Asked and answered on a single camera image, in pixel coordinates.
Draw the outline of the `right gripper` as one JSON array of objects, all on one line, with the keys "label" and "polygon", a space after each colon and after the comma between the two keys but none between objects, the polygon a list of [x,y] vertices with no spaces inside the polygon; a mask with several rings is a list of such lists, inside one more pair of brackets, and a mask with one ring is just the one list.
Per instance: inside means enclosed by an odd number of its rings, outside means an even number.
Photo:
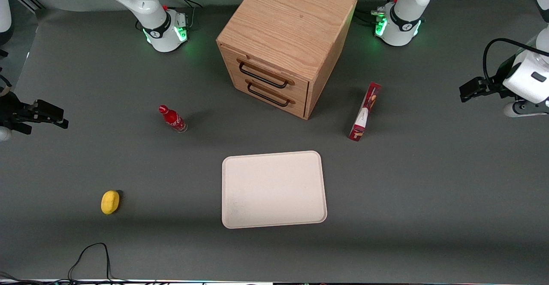
[{"label": "right gripper", "polygon": [[[33,127],[24,122],[49,123],[67,129],[69,121],[63,118],[64,110],[43,100],[33,103],[21,102],[12,91],[1,93],[0,97],[0,126],[7,127],[11,122],[11,129],[25,135],[32,133]],[[22,122],[12,122],[14,115],[22,116]]]}]

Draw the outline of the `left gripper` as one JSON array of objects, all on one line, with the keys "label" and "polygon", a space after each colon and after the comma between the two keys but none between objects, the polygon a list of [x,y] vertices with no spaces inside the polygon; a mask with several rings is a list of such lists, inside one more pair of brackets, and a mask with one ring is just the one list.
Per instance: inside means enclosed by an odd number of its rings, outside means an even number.
[{"label": "left gripper", "polygon": [[459,87],[459,98],[465,103],[476,97],[497,93],[507,97],[507,90],[534,104],[549,97],[549,58],[535,52],[518,52],[500,64],[494,81],[477,76]]}]

